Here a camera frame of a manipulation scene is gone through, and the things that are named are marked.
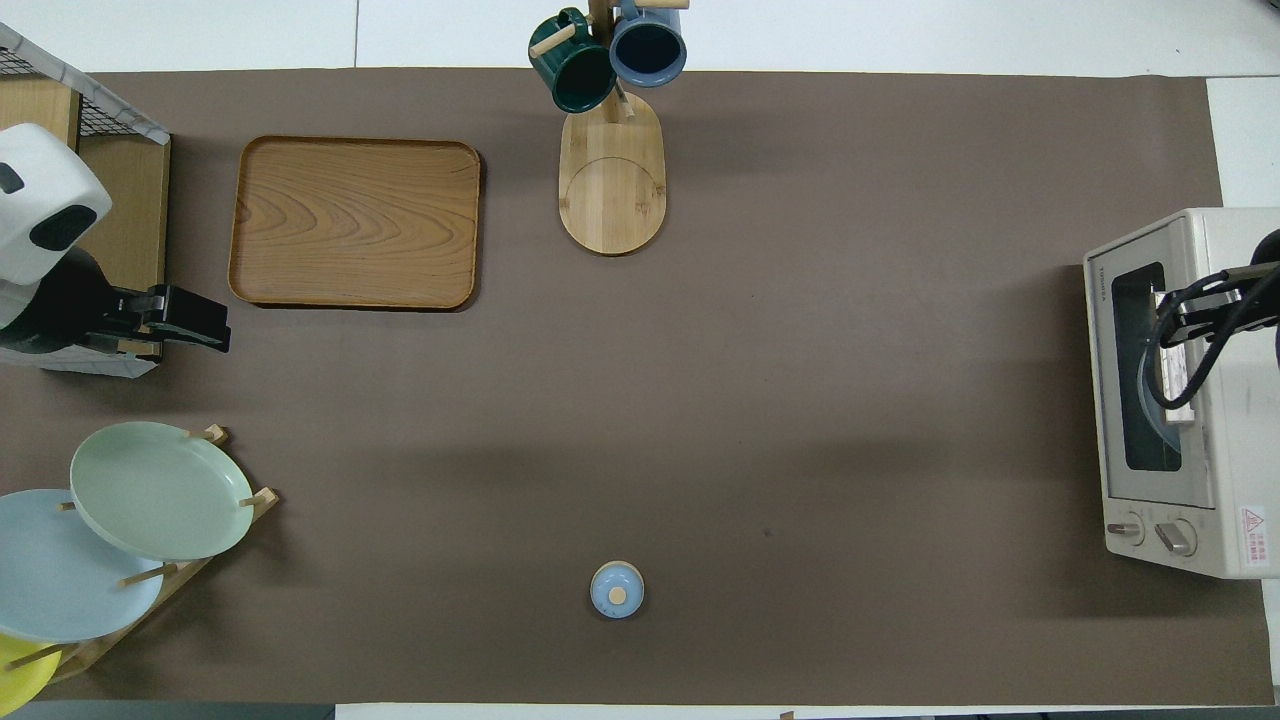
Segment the black cable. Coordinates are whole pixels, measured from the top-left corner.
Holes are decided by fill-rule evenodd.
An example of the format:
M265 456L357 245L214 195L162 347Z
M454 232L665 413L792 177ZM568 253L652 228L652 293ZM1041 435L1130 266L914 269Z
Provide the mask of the black cable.
M1178 307L1193 300L1194 297L1201 297L1204 295L1204 288L1216 282L1222 282L1228 279L1226 270L1220 270L1212 275L1201 278L1192 284L1187 286L1185 290L1171 292L1165 296L1165 300L1160 304L1160 311L1156 315L1156 324L1151 329L1151 337L1147 338L1147 347L1143 350L1146 359L1146 382L1147 391L1151 392L1151 397L1157 405L1166 410L1175 410L1187 405L1192 401L1192 397L1199 392L1201 386L1204 384L1204 379L1208 378L1208 372L1213 369L1213 364L1217 363L1217 356L1222 354L1226 347L1226 341L1231 338L1240 323L1244 322L1244 315L1257 305L1258 300L1267 291L1271 284L1280 281L1280 265L1274 268L1262 279L1253 283L1253 287L1244 293L1244 297L1231 307L1228 313L1226 319L1222 324L1213 331L1213 340L1210 342L1208 348L1204 351L1204 356L1201 357L1199 365L1196 372L1192 373L1190 378L1187 380L1187 387L1178 395L1178 397L1170 400L1165 397L1165 391L1160 387L1158 378L1156 377L1156 348L1160 346L1160 338L1169 331L1174 324L1174 316L1178 313Z

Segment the toaster oven knob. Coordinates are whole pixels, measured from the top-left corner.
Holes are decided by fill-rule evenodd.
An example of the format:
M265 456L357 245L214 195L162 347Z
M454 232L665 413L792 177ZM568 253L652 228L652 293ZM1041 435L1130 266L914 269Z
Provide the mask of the toaster oven knob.
M1142 527L1138 523L1107 523L1107 532L1112 536L1135 538L1142 534Z
M1156 536L1165 548L1174 555L1187 557L1196 552L1196 528L1187 520L1174 520L1172 523L1160 523L1156 525Z
M1147 539L1147 528L1137 512L1128 512L1123 523L1107 523L1107 534L1120 536L1137 546Z

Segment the green mug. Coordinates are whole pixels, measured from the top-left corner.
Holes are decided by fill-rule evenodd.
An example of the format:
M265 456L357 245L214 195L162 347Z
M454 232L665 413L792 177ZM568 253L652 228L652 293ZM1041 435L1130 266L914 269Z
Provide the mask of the green mug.
M552 91L556 106L566 113L585 113L599 105L617 76L609 63L609 50L591 37L586 18L577 8L564 8L534 29L529 47L573 27L573 36L529 61Z

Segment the light blue plate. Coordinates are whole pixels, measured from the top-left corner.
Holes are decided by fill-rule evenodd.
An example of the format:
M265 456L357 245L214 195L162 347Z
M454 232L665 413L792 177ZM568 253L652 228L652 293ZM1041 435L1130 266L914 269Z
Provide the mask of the light blue plate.
M64 489L0 497L0 633L72 643L114 633L151 607L163 578L116 583L156 564L97 537Z

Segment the toaster oven door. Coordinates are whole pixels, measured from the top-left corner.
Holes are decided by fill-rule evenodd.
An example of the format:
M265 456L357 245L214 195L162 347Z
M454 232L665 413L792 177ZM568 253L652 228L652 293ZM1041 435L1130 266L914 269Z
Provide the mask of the toaster oven door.
M1169 423L1142 380L1143 348L1155 323L1152 293L1194 279L1185 223L1178 219L1093 259L1093 372L1102 396L1107 495L1212 507L1198 400L1192 400L1194 420ZM1189 366L1199 360L1198 346L1185 346Z

